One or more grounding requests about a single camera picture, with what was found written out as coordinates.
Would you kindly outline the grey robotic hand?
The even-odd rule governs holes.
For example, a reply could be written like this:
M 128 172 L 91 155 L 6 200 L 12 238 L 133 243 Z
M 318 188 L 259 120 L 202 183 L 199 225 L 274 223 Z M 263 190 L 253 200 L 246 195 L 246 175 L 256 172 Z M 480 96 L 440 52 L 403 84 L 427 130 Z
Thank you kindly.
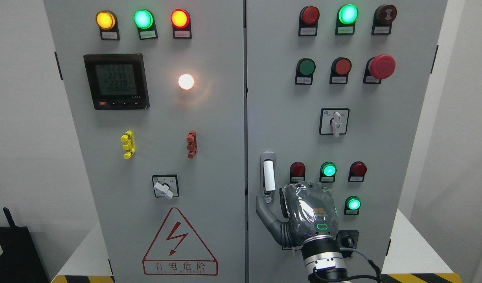
M 336 238 L 339 220 L 331 190 L 316 182 L 287 184 L 281 190 L 286 222 L 269 210 L 263 197 L 256 197 L 256 213 L 278 245 L 295 248 L 315 236 Z

